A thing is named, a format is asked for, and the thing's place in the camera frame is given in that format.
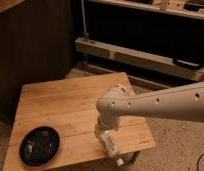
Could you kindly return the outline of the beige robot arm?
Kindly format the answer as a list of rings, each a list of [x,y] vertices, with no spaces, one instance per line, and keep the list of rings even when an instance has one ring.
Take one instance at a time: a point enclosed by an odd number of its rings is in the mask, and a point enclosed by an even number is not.
[[[95,136],[117,129],[121,116],[204,123],[204,82],[130,95],[122,84],[109,88],[96,103]]]

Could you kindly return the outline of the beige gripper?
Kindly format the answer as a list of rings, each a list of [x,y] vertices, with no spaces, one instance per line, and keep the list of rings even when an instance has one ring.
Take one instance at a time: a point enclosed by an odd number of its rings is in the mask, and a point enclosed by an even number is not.
[[[99,138],[107,130],[117,130],[119,127],[119,122],[120,119],[116,115],[99,113],[97,122],[95,124],[95,136]]]

